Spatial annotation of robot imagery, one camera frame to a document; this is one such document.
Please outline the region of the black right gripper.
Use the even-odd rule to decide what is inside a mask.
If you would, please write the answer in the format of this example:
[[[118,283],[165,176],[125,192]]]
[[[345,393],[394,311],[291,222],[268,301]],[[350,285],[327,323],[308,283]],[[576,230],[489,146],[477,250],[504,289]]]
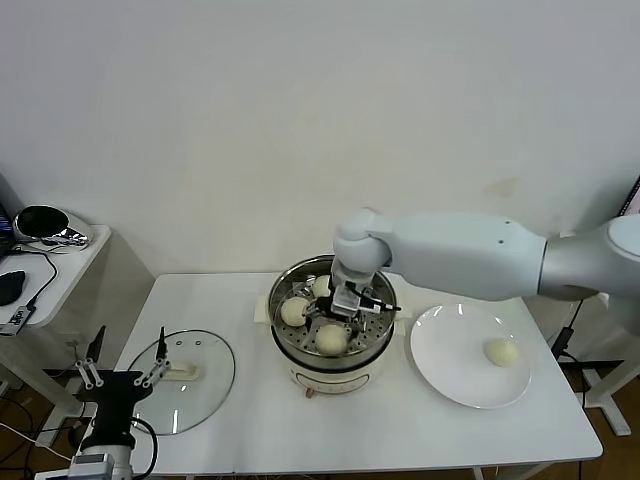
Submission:
[[[324,316],[349,325],[348,347],[369,348],[374,342],[374,326],[363,322],[360,297],[323,297],[312,300],[304,309],[306,318]]]

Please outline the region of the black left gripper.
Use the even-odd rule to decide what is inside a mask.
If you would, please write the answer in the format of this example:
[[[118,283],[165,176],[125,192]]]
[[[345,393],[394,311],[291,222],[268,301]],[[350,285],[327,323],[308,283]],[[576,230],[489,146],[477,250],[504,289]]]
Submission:
[[[97,410],[90,434],[83,444],[134,444],[130,433],[134,407],[150,396],[155,386],[171,367],[167,357],[165,329],[160,329],[155,360],[150,370],[104,371],[99,373],[97,362],[102,350],[106,326],[102,325],[89,343],[84,357],[78,357],[74,366],[84,383],[79,399],[95,403]]]

